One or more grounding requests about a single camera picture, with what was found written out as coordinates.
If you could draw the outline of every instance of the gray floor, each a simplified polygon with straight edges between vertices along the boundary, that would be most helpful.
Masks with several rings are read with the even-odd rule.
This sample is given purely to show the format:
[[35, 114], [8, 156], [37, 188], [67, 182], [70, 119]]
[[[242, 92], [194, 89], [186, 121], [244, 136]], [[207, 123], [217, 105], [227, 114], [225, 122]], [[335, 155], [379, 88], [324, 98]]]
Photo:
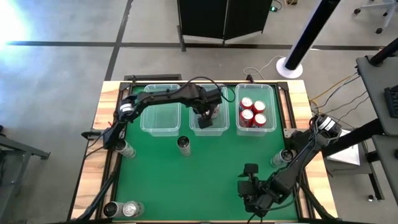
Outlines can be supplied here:
[[[9, 20], [16, 25], [0, 22], [4, 26], [0, 28], [7, 31], [5, 40], [113, 42], [126, 2], [13, 1], [3, 7], [12, 10], [0, 14], [0, 21]], [[175, 2], [135, 0], [123, 41], [178, 42]], [[299, 0], [297, 6], [270, 13], [264, 34], [232, 42], [294, 44], [316, 3], [316, 0]], [[362, 4], [366, 1], [342, 1], [316, 44], [387, 45], [398, 36], [396, 15], [381, 35], [374, 31], [382, 24], [383, 10], [363, 11], [353, 17], [353, 9]], [[32, 159], [11, 220], [26, 218], [29, 223], [48, 223], [66, 219], [86, 146], [80, 133], [92, 125], [112, 50], [111, 47], [0, 47], [0, 124], [6, 127], [10, 138], [52, 153], [47, 161]], [[121, 48], [112, 80], [122, 80], [125, 75], [159, 73], [181, 73], [184, 79], [198, 75], [220, 80], [242, 79], [245, 67], [260, 68], [272, 57], [288, 53], [288, 50], [255, 49], [188, 49], [182, 53], [179, 49]], [[300, 77], [305, 80], [309, 97], [354, 73], [355, 58], [375, 53], [309, 51], [302, 62], [304, 73]], [[263, 70], [266, 79], [282, 79], [274, 65], [275, 62]], [[322, 111], [336, 108], [363, 91], [358, 79], [339, 91]], [[356, 103], [331, 115], [343, 116]], [[368, 100], [343, 120], [360, 126], [375, 117]], [[366, 201], [366, 196], [372, 193], [366, 176], [330, 179], [340, 218], [396, 223], [398, 207], [378, 163], [376, 171], [386, 196], [383, 202]]]

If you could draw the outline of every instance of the clear plastic bin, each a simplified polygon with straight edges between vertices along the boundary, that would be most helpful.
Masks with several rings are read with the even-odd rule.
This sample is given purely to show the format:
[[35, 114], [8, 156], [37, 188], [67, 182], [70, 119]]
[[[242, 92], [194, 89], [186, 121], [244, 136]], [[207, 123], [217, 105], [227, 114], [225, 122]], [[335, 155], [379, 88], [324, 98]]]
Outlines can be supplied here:
[[[262, 84], [238, 84], [236, 86], [236, 134], [240, 136], [264, 136], [265, 134], [275, 131], [276, 129], [276, 113], [274, 103], [274, 90], [269, 85]], [[267, 118], [266, 124], [261, 128], [244, 128], [239, 124], [239, 102], [244, 97], [250, 97], [253, 103], [261, 100], [266, 104], [264, 115]]]
[[[217, 88], [214, 84], [199, 84], [205, 90], [213, 90]], [[228, 98], [228, 89], [226, 87], [221, 88], [224, 96]], [[213, 125], [201, 129], [198, 124], [199, 114], [195, 114], [190, 108], [189, 111], [189, 127], [195, 132], [196, 136], [220, 136], [229, 128], [229, 109], [228, 102], [223, 98], [222, 104], [220, 104], [220, 111], [218, 117], [213, 119]]]
[[[147, 85], [145, 92], [178, 90], [177, 84]], [[148, 106], [141, 115], [141, 129], [154, 137], [178, 136], [181, 126], [181, 104]]]

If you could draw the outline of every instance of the metal can lid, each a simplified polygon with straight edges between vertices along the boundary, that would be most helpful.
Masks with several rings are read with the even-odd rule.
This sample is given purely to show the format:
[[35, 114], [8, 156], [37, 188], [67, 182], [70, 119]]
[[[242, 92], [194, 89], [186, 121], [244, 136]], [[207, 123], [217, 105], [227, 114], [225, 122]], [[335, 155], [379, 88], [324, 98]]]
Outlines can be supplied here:
[[177, 140], [177, 145], [180, 147], [187, 147], [189, 145], [189, 138], [186, 136], [181, 136]]
[[246, 109], [242, 111], [242, 117], [244, 119], [252, 119], [253, 118], [253, 111]]
[[285, 161], [291, 161], [293, 159], [293, 152], [291, 150], [288, 149], [284, 149], [282, 150], [282, 152], [280, 153], [280, 156], [282, 156], [282, 158]]
[[133, 202], [127, 202], [126, 204], [124, 204], [123, 206], [123, 214], [125, 216], [132, 216], [137, 212], [137, 206], [135, 203]]
[[117, 211], [118, 211], [118, 205], [116, 205], [116, 203], [114, 203], [114, 202], [107, 203], [104, 206], [104, 215], [106, 217], [114, 216]]
[[264, 109], [266, 108], [266, 104], [265, 104], [263, 101], [261, 101], [261, 100], [257, 100], [257, 101], [254, 103], [254, 107], [255, 107], [257, 110], [264, 110]]
[[126, 142], [124, 139], [119, 139], [116, 144], [114, 145], [115, 150], [120, 151], [126, 147]]
[[251, 106], [253, 101], [249, 97], [244, 97], [242, 98], [241, 103], [243, 106]]
[[256, 121], [257, 124], [265, 124], [267, 118], [264, 114], [256, 114], [254, 120]]

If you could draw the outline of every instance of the soda can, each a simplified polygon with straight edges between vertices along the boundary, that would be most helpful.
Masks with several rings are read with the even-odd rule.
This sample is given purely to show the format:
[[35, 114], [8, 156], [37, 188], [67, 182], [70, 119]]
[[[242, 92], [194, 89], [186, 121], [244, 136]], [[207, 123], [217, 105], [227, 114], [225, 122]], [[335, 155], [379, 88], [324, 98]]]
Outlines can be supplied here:
[[256, 102], [254, 102], [253, 104], [254, 114], [263, 113], [265, 109], [266, 109], [266, 104], [263, 101], [257, 100]]
[[264, 114], [256, 114], [256, 115], [254, 116], [254, 119], [253, 119], [252, 128], [261, 128], [261, 127], [264, 127], [264, 125], [266, 124], [266, 122], [267, 122], [267, 118], [266, 118], [266, 116], [265, 116]]
[[177, 140], [177, 146], [180, 149], [181, 154], [189, 156], [191, 154], [191, 145], [189, 139], [186, 136], [181, 136]]
[[211, 118], [212, 119], [216, 119], [216, 118], [218, 118], [218, 113], [220, 112], [220, 105], [217, 105], [215, 108], [214, 108], [214, 112], [213, 112], [213, 114], [211, 115]]
[[136, 218], [142, 215], [145, 211], [145, 207], [140, 202], [126, 202], [123, 206], [123, 215], [131, 218]]
[[104, 206], [104, 215], [108, 218], [123, 217], [123, 206], [121, 202], [110, 202]]
[[114, 149], [116, 152], [126, 156], [129, 159], [132, 159], [136, 156], [136, 150], [124, 139], [119, 139], [115, 146]]
[[253, 106], [253, 101], [249, 97], [244, 97], [242, 100], [239, 102], [239, 112], [242, 112], [243, 110], [251, 110]]
[[250, 128], [253, 122], [253, 111], [246, 109], [239, 114], [239, 125], [242, 128]]
[[271, 159], [271, 166], [275, 168], [286, 166], [288, 162], [293, 160], [293, 157], [294, 154], [291, 150], [283, 149]]

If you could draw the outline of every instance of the green table surface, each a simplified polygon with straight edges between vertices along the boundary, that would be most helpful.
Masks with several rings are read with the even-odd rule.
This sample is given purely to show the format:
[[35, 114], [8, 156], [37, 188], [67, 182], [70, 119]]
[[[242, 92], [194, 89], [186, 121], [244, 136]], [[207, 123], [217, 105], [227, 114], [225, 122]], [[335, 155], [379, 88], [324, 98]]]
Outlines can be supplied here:
[[[126, 141], [136, 157], [123, 157], [116, 201], [140, 201], [142, 216], [117, 220], [242, 220], [251, 213], [238, 197], [237, 181], [245, 163], [259, 164], [258, 177], [266, 180], [276, 169], [270, 159], [284, 148], [277, 108], [277, 128], [263, 137], [236, 135], [235, 102], [229, 103], [230, 126], [222, 136], [195, 136], [189, 128], [189, 109], [182, 106], [179, 136], [190, 139], [192, 153], [181, 155], [178, 136], [152, 137], [140, 129], [139, 119], [129, 124]], [[292, 200], [291, 195], [285, 203]], [[265, 220], [297, 220], [295, 204], [270, 211]]]

